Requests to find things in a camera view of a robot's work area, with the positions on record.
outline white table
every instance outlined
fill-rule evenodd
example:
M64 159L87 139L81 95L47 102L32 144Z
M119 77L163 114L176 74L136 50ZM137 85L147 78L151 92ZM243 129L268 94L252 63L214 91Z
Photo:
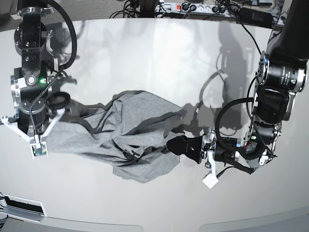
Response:
M79 31L81 23L74 25ZM270 30L248 29L265 50ZM21 67L21 57L13 34L0 33L0 115L14 114L10 75ZM259 54L240 25L172 19L87 21L78 40L80 58L68 69L78 85L66 84L62 90L82 104L107 104L123 91L146 90L186 106L185 121L190 123L201 88L217 71L220 52L218 68L225 72L228 94L233 99L244 97ZM213 125L210 106L221 107L222 89L217 76L202 94L205 107L200 110L199 126ZM283 123L277 159L253 175L228 170L213 189L201 182L208 172L204 165L186 157L171 173L146 184L123 180L112 174L112 166L74 154L32 159L28 144L2 126L0 191L42 201L52 218L139 225L145 232L197 232L204 224L307 206L308 97L308 89L299 94L291 120ZM248 128L243 109L241 118L243 129L236 136Z

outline black cable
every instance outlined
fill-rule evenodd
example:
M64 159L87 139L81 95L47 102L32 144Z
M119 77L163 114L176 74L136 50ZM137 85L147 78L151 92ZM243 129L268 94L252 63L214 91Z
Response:
M48 91L48 89L56 82L57 80L57 77L54 77L49 83L48 85L43 89L43 91L33 100L33 102L31 103L30 105L30 108L29 108L29 114L30 114L30 119L31 119L31 123L33 125L33 129L34 129L34 135L37 134L38 137L39 137L39 141L37 142L41 142L41 137L40 137L40 134L38 133L38 130L37 130L37 127L34 123L34 119L33 119L33 115L32 115L32 108L33 106L35 105L35 103Z
M275 39L276 37L278 37L280 34L281 34L281 31L280 31L280 32L278 32L278 33L273 33L273 36L269 39L269 41L268 41L268 43L267 43L267 44L269 44L269 43L270 43L270 41L272 41L273 39Z
M251 1L251 0L244 0L244 1L241 1L241 2L238 2L238 3L234 3L234 4L231 5L231 6L236 6L236 5L239 6L239 4L245 3L245 2L247 2L247 1ZM219 13L220 13L220 10L218 10L218 12L216 12L216 13L213 13L213 14L207 16L207 17L204 18L203 20L207 20L207 19L209 19L209 18L212 17L212 16L218 15Z
M207 16L206 18L204 18L203 20L207 20L207 19L209 19L210 17L213 17L213 16L218 15L219 13L220 13L220 12L218 11L218 12L216 12L216 13L214 13L214 14L211 14L211 15Z
M248 100L249 100L249 94L250 94L250 89L251 89L253 83L255 82L255 80L258 81L257 78L254 78L254 79L251 81L251 83L250 83L250 85L249 85L248 92L247 92L247 98L246 98L247 113L248 113L248 116L249 116L249 118L250 118L250 121L252 122L252 124L253 124L253 126L254 126L254 128L255 128L256 134L258 135L259 139L260 139L260 140L262 141L262 143L263 143L263 146L267 149L267 151L268 151L271 155L273 155L273 152L269 149L268 146L266 146L264 140L262 139L262 136L260 135L260 132L259 132L259 130L258 130L256 124L254 123L254 120L253 120L253 118L252 118L252 116L251 116L251 114L250 114L250 110L249 110L249 101L248 101Z
M127 0L127 1L125 1L125 4L124 4L124 9L123 9L123 16L122 16L122 18L124 18L125 17L125 12L126 12L126 4L128 3L128 2L130 2L130 0Z
M223 169L221 172L219 172L219 174L217 174L217 178L219 178L220 176L222 176L222 174L227 170L227 169L230 169L230 168L235 168L234 166L230 166L230 167L227 167L225 169Z
M116 12L112 13L111 16L110 16L110 18L112 18L112 16L113 16L114 14L119 13L119 12L122 12L122 10L116 11Z
M183 18L185 18L186 16L189 17L189 14L190 14L192 11L195 11L196 9L197 9L197 7L196 7L195 5L191 5L191 6L190 6L190 9L187 11L186 14L184 14Z
M165 10L165 8L162 6L162 4L163 4L162 2L159 3L160 9L162 8L162 9L164 10L165 13L168 13L168 12Z
M259 149L258 151L256 151L255 153L249 153L247 154L244 150L243 147L234 147L234 146L229 146L225 143L225 141L223 140L221 134L220 134L220 121L222 116L226 113L226 111L231 108L234 105L237 104L242 104L242 103L246 103L246 102L253 102L253 98L241 98L241 99L237 99L234 101L229 102L227 105L225 105L222 110L219 112L216 121L215 121L215 132L216 132L216 136L217 136L217 142L226 150L228 151L238 151L241 156L245 159L245 160L254 160L257 158L260 158L263 155L264 149Z
M131 5L129 4L128 6L126 6L126 11L129 12L129 13L134 13L134 17L135 17L135 14L137 16L139 16L139 12L137 10L134 10L134 9L128 9L128 7L131 7Z
M239 23L242 25L242 27L246 30L246 32L251 36L251 38L253 39L257 50L259 51L259 53L261 54L261 50L259 48L259 45L257 44L255 38L253 37L253 35L248 31L248 29L244 26L244 24L242 23L242 21L239 19L239 17L235 14L235 12L233 11L232 7L230 6L230 0L225 0L227 7L230 9L231 13L235 16L236 20L239 21Z
M113 18L116 18L116 16L118 16L118 15L121 15L121 14L123 14L124 12L123 11L120 11L120 12L118 12L117 14L115 14L115 16L113 17Z
M73 64L73 62L76 59L76 54L77 54L77 37L76 37L74 25L70 17L68 16L68 14L65 12L65 10L63 10L63 8L57 2L55 2L54 0L40 0L40 1L45 4L51 5L53 8L55 8L59 12L59 14L63 17L64 21L66 22L69 28L69 32L70 32L70 36L72 40L72 54L67 63L59 66L59 70L67 69Z
M183 12L183 6L184 6L185 4L190 5L191 3L185 1L184 3L181 4L181 6L180 6L180 12L179 12L180 15L181 15L182 12Z

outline metal bracket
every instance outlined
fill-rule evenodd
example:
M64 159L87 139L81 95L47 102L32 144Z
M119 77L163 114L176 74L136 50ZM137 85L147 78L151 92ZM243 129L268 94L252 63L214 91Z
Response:
M289 101L289 105L288 108L283 116L283 121L288 121L290 120L293 108L294 108L294 103L295 103L295 98L297 96L297 93L294 93L292 91L289 91L289 95L290 95L290 101Z
M46 38L46 50L48 51L48 53L50 55L52 55L53 60L54 60L54 71L58 72L59 71L59 61L57 58L57 54L56 52L51 48L51 43L50 43L50 39L54 36L54 31L50 30L47 33L47 38Z
M62 116L65 113L65 108L62 108L60 110L57 110L57 115L54 117L53 121L50 123L44 134L41 136L40 142L38 141L38 136L36 137L29 137L24 132L22 132L18 127L14 126L9 122L9 117L4 116L1 118L1 122L10 130L17 133L20 137L22 137L26 142L30 143L31 153L33 158L37 156L47 155L48 156L48 150L47 150L47 144L46 144L46 138L52 131L53 127L56 125L57 122L60 121Z
M41 8L41 7L28 7L28 8L25 8L23 10L19 10L18 9L18 1L19 0L13 0L12 3L11 3L11 6L10 6L10 16L11 16L11 18L13 20L20 20L20 19L22 19L22 16L23 16L24 12L31 13L31 12L39 11L42 16L54 13L54 9L52 7L44 7L44 8Z
M263 152L263 155L261 156L259 160L259 164L263 166L267 160L268 160L267 150L265 149L265 151Z
M210 150L208 152L208 161L211 164L211 171L203 179L203 183L211 189L213 186L215 186L219 182L219 179L217 178L217 166L216 166L216 161L214 160L213 150Z

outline gray cloth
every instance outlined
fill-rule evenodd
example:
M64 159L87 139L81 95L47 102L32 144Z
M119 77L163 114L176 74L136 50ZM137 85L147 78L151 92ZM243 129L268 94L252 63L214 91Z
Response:
M87 108L74 123L57 123L47 137L48 150L100 160L115 175L145 183L179 163L166 142L183 135L173 129L183 115L180 107L148 92L125 94L109 110Z

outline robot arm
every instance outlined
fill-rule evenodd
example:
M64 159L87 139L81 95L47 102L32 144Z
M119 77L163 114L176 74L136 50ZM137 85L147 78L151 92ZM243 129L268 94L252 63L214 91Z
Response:
M209 188L219 182L218 177L222 174L217 174L216 162L252 174L276 157L274 151L281 136L281 122L290 119L295 97L303 91L307 80L308 7L309 1L293 0L280 38L272 48L267 48L269 54L261 54L256 77L250 85L251 88L256 81L253 98L248 95L227 104L218 114L215 128L209 128L207 134L194 139L182 136L168 141L168 149L176 155L185 154L198 164L207 159L206 167L211 171L203 182ZM253 103L251 111L249 102ZM247 104L251 125L241 146L240 139L222 137L219 128L223 114L233 105L242 103ZM239 155L249 167L238 163Z
M55 8L65 19L72 38L72 55L69 61L59 65L51 48L53 31L47 31L41 17ZM0 124L15 131L30 143L33 157L48 155L46 137L61 119L70 102L67 93L54 93L53 85L64 81L64 69L72 65L76 57L77 41L74 26L65 11L53 0L14 0L11 5L13 19L22 19L14 34L16 50L21 55L22 67L14 69L11 91L16 115L4 116ZM42 60L46 49L52 57L52 65ZM18 128L11 123L17 122Z

